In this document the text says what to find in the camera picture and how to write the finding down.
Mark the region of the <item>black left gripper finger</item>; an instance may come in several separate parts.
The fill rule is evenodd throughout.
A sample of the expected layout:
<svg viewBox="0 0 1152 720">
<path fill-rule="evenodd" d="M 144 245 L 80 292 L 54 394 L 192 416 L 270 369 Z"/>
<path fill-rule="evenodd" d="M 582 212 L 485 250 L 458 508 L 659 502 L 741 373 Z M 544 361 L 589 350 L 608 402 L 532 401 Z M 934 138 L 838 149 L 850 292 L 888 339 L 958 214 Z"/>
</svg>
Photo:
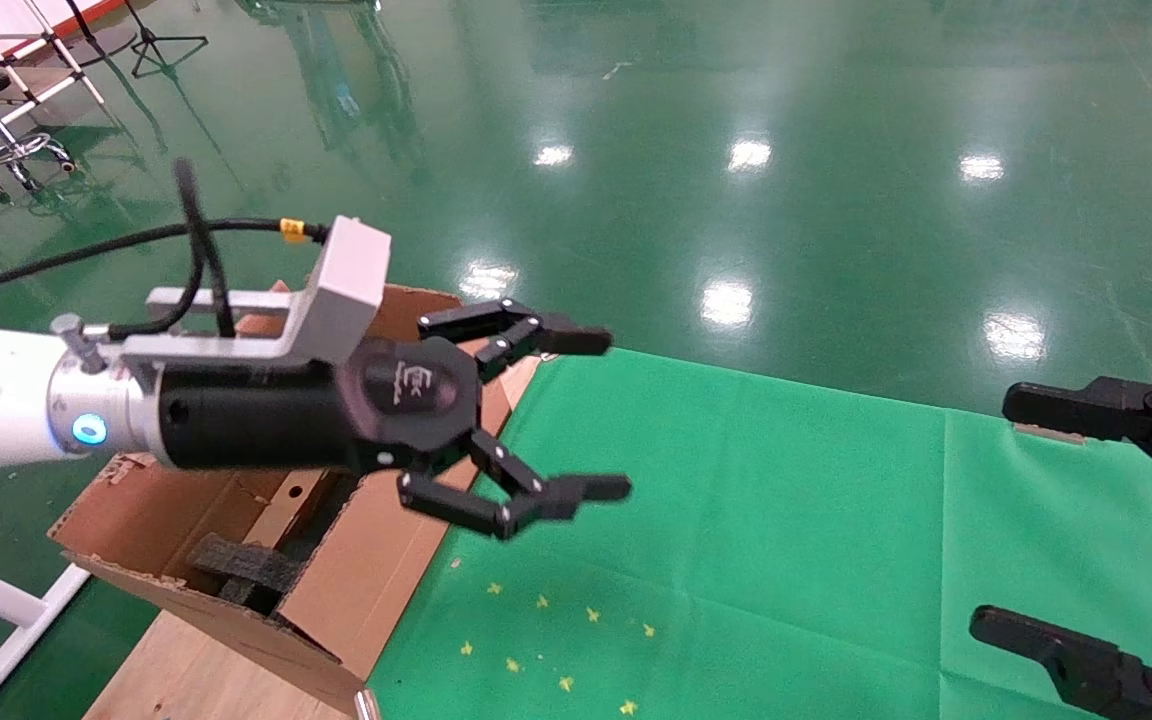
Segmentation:
<svg viewBox="0 0 1152 720">
<path fill-rule="evenodd" d="M 602 325 L 579 325 L 561 313 L 538 313 L 517 300 L 452 306 L 419 318 L 420 340 L 444 338 L 453 344 L 484 340 L 473 354 L 480 382 L 535 354 L 602 356 L 614 336 Z"/>
<path fill-rule="evenodd" d="M 503 488 L 507 501 L 490 501 L 435 479 L 463 458 L 475 467 L 471 477 L 486 475 Z M 509 541 L 536 521 L 573 520 L 585 503 L 626 500 L 631 491 L 626 473 L 568 473 L 544 479 L 484 429 L 471 430 L 438 454 L 417 456 L 397 479 L 399 501 L 408 510 L 499 541 Z"/>
</svg>

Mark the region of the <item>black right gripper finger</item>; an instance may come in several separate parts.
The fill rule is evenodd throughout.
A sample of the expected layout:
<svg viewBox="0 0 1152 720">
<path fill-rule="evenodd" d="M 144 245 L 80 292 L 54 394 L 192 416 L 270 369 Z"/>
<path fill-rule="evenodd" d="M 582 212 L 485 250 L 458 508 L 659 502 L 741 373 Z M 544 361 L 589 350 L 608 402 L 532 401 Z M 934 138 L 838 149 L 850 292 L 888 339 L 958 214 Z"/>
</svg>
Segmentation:
<svg viewBox="0 0 1152 720">
<path fill-rule="evenodd" d="M 1016 382 L 1006 392 L 1002 414 L 1023 425 L 1129 442 L 1152 460 L 1152 384 L 1105 376 L 1082 389 Z"/>
<path fill-rule="evenodd" d="M 1007 609 L 975 609 L 969 632 L 1041 665 L 1066 705 L 1105 719 L 1152 719 L 1152 666 L 1116 644 Z"/>
</svg>

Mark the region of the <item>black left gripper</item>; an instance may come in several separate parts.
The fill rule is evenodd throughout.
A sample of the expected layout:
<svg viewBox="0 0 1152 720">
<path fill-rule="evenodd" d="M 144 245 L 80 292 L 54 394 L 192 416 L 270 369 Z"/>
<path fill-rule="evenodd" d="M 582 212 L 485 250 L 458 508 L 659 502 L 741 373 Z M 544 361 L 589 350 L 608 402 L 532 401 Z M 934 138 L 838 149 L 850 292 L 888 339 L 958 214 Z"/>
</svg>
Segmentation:
<svg viewBox="0 0 1152 720">
<path fill-rule="evenodd" d="M 168 370 L 157 396 L 175 468 L 346 468 L 358 477 L 456 461 L 482 406 L 479 365 L 444 338 L 366 338 L 338 365 Z"/>
</svg>

